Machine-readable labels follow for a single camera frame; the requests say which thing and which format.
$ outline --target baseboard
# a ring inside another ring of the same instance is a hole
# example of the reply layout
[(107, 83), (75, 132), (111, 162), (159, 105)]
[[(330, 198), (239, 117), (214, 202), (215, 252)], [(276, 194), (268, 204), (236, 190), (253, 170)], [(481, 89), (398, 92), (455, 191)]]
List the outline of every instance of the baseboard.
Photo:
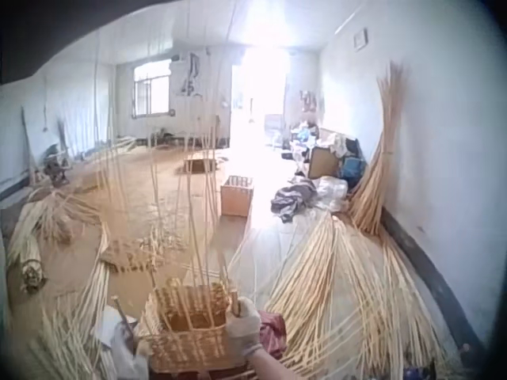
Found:
[(463, 365), (467, 368), (479, 369), (485, 358), (486, 350), (445, 278), (436, 269), (426, 252), (385, 208), (382, 212), (382, 224), (414, 266), (417, 275), (426, 284), (444, 316), (456, 347), (459, 350), (463, 350), (463, 346), (470, 348), (468, 351), (462, 352)]
[(22, 177), (18, 182), (0, 192), (0, 201), (13, 195), (15, 192), (19, 192), (22, 188), (25, 188), (29, 185), (30, 185), (30, 177), (29, 176)]

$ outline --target wicker basket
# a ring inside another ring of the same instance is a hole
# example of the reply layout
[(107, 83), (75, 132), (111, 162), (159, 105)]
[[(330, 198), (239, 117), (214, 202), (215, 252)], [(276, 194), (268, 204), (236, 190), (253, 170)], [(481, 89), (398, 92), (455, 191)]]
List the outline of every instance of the wicker basket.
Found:
[(254, 180), (229, 176), (220, 189), (222, 215), (248, 217), (254, 195)]
[(244, 359), (227, 344), (225, 310), (231, 300), (224, 286), (212, 284), (213, 328), (203, 299), (204, 291), (208, 287), (170, 284), (149, 295), (135, 334), (150, 344), (150, 365), (155, 372), (214, 371), (244, 364)]

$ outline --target window frame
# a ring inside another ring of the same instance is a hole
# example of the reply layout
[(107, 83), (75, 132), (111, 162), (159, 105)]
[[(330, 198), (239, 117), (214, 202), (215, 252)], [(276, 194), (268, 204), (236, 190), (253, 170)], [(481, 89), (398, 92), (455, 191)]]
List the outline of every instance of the window frame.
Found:
[[(157, 61), (151, 61), (151, 62), (161, 62), (161, 61), (165, 61), (165, 59), (160, 59), (160, 60), (157, 60)], [(134, 83), (134, 86), (132, 88), (132, 119), (143, 119), (145, 117), (152, 117), (152, 116), (168, 116), (170, 114), (170, 110), (171, 110), (171, 96), (170, 96), (170, 83), (171, 83), (171, 74), (167, 74), (167, 75), (159, 75), (157, 77), (153, 77), (153, 78), (146, 78), (146, 79), (139, 79), (139, 80), (135, 80), (135, 69), (136, 67), (134, 67), (134, 70), (132, 70), (132, 81)], [(149, 96), (147, 96), (147, 108), (151, 111), (151, 81), (155, 80), (155, 79), (160, 79), (160, 78), (167, 78), (167, 82), (168, 82), (168, 86), (167, 86), (167, 92), (169, 94), (168, 96), (168, 101), (167, 101), (167, 112), (156, 112), (156, 113), (150, 113), (150, 112), (147, 112), (147, 113), (144, 113), (142, 115), (137, 115), (136, 113), (136, 100), (137, 100), (137, 96), (136, 96), (136, 90), (137, 90), (137, 84), (138, 83), (142, 83), (142, 82), (149, 82), (150, 85), (148, 86), (149, 88)]]

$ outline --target doorway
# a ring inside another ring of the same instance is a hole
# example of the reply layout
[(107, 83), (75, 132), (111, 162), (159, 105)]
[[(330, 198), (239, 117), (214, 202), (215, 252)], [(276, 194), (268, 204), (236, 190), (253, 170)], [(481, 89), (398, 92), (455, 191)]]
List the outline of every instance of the doorway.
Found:
[(231, 148), (251, 152), (281, 141), (288, 69), (286, 51), (259, 47), (232, 67)]

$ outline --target floor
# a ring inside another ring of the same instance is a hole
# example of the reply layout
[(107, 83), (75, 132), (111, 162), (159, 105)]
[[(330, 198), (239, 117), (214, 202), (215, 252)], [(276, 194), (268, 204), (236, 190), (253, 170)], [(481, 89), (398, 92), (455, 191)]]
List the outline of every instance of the floor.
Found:
[[(178, 149), (172, 150), (151, 150), (145, 147), (135, 148), (132, 152), (122, 157), (123, 181), (131, 189), (127, 205), (133, 210), (147, 210), (144, 217), (136, 220), (128, 220), (130, 227), (125, 240), (144, 238), (150, 232), (153, 221), (157, 218), (157, 207), (154, 201), (154, 186), (150, 167), (156, 166), (158, 178), (158, 199), (159, 204), (168, 207), (169, 210), (175, 204), (177, 194), (185, 189), (188, 176), (181, 173), (182, 160), (186, 153)], [(225, 181), (227, 176), (232, 174), (243, 175), (253, 178), (253, 204), (249, 218), (220, 216), (215, 233), (212, 235), (211, 225), (204, 223), (204, 197), (205, 187), (204, 174), (192, 174), (189, 193), (194, 205), (194, 219), (199, 222), (196, 227), (199, 230), (198, 240), (201, 242), (199, 254), (203, 262), (208, 262), (211, 271), (218, 269), (217, 252), (221, 252), (229, 263), (229, 276), (236, 283), (241, 295), (250, 297), (257, 308), (263, 309), (272, 292), (276, 282), (277, 273), (280, 268), (290, 268), (291, 262), (297, 255), (295, 247), (301, 242), (310, 230), (315, 219), (323, 212), (319, 209), (307, 209), (296, 215), (292, 223), (282, 223), (281, 220), (270, 211), (270, 200), (276, 190), (287, 184), (295, 172), (293, 161), (283, 160), (280, 152), (271, 148), (261, 150), (223, 150), (219, 152), (219, 167), (215, 173), (217, 187), (215, 193), (219, 198), (219, 184)], [(96, 171), (100, 165), (94, 167), (77, 168), (78, 172), (84, 173), (90, 170)], [(104, 193), (92, 192), (94, 199), (106, 196)], [(178, 208), (183, 215), (188, 215), (188, 201), (182, 196), (178, 200)], [(185, 223), (188, 218), (182, 218), (176, 222), (178, 233), (181, 232), (183, 240), (188, 239), (185, 231), (188, 230)], [(24, 337), (31, 337), (37, 330), (37, 309), (39, 302), (50, 302), (56, 295), (68, 291), (76, 291), (80, 284), (86, 281), (86, 277), (93, 265), (95, 254), (94, 246), (97, 246), (98, 235), (83, 233), (78, 243), (71, 245), (58, 257), (48, 254), (46, 270), (49, 281), (41, 292), (35, 297), (28, 298), (19, 291), (17, 273), (10, 272), (8, 277), (11, 310), (14, 332)], [(205, 241), (209, 241), (209, 250), (205, 250)], [(185, 252), (184, 257), (190, 263), (191, 250)], [(382, 252), (378, 247), (372, 245), (372, 252), (378, 255), (379, 260), (373, 260), (372, 264), (381, 262)], [(188, 267), (164, 268), (158, 273), (159, 278), (175, 276), (186, 282), (191, 281)], [(454, 344), (448, 333), (444, 319), (438, 310), (436, 303), (425, 288), (422, 281), (414, 273), (417, 285), (423, 295), (433, 319), (440, 330), (444, 342), (450, 350)], [(148, 293), (151, 291), (151, 280), (147, 273), (130, 272), (111, 275), (109, 281), (109, 296), (118, 295), (125, 312), (133, 317), (139, 317)], [(333, 300), (333, 307), (336, 308), (334, 318), (340, 321), (350, 314), (353, 307), (350, 294), (340, 290), (336, 292)], [(356, 343), (348, 347), (352, 350)]]

